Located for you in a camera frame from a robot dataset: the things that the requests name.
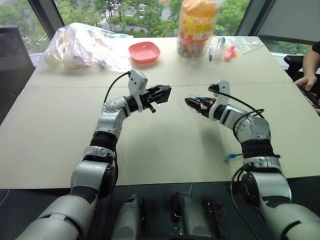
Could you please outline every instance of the plastic container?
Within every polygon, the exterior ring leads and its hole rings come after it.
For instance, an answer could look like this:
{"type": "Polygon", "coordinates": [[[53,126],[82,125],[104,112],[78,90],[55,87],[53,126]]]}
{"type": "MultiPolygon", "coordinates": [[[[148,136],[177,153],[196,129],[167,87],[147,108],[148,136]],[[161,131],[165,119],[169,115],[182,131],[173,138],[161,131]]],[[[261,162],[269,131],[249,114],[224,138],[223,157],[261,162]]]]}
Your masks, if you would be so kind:
{"type": "Polygon", "coordinates": [[[160,50],[153,42],[144,41],[131,45],[129,53],[136,62],[143,64],[156,60],[160,50]]]}
{"type": "Polygon", "coordinates": [[[177,50],[190,58],[202,57],[215,30],[217,10],[225,0],[184,0],[181,5],[177,50]]]}

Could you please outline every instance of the orange lid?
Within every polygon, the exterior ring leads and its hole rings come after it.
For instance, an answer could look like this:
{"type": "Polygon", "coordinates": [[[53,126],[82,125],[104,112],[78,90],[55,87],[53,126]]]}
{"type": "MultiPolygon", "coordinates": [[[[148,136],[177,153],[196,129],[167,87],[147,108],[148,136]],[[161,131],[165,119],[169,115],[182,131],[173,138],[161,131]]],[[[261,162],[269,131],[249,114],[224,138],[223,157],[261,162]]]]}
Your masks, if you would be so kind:
{"type": "Polygon", "coordinates": [[[214,17],[217,12],[217,4],[213,0],[184,0],[181,9],[185,14],[195,18],[214,17]]]}

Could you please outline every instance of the table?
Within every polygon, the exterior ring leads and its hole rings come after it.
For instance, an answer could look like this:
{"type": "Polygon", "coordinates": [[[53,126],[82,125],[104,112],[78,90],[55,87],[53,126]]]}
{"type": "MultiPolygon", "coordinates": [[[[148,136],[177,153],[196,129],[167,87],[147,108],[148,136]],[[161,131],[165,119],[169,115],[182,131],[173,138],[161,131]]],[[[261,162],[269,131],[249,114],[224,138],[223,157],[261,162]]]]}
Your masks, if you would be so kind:
{"type": "MultiPolygon", "coordinates": [[[[170,84],[172,91],[156,113],[145,110],[125,120],[117,145],[118,185],[231,179],[241,164],[223,161],[224,154],[240,152],[231,130],[184,103],[188,96],[211,96],[207,86],[221,78],[230,81],[232,95],[266,109],[287,177],[319,175],[319,118],[265,46],[229,63],[213,65],[204,57],[190,64],[178,56],[176,38],[122,39],[127,45],[146,40],[157,44],[161,56],[153,65],[133,68],[145,73],[148,86],[170,84]]],[[[118,75],[94,68],[67,74],[36,69],[0,127],[0,188],[69,187],[107,87],[118,75]]],[[[127,81],[119,81],[110,98],[128,93],[127,81]]]]}

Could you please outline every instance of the blue marker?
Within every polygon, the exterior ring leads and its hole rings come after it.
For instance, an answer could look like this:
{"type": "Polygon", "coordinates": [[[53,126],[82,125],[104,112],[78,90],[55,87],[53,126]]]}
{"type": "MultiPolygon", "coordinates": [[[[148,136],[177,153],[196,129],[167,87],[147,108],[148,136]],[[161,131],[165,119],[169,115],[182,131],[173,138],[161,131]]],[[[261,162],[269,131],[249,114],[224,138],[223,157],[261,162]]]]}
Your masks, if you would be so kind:
{"type": "Polygon", "coordinates": [[[212,61],[212,58],[214,57],[213,53],[214,53],[214,46],[212,44],[210,44],[210,46],[209,46],[209,61],[210,62],[212,61]]]}

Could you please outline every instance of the person's arm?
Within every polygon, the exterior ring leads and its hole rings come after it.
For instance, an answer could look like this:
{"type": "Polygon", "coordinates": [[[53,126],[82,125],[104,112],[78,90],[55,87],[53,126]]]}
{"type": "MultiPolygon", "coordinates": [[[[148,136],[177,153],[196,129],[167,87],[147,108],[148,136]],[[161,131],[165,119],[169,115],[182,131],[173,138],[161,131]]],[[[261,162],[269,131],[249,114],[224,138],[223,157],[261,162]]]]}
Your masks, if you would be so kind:
{"type": "Polygon", "coordinates": [[[303,75],[294,83],[298,86],[305,87],[305,90],[310,91],[317,82],[316,72],[320,65],[320,42],[312,46],[303,58],[303,75]]]}

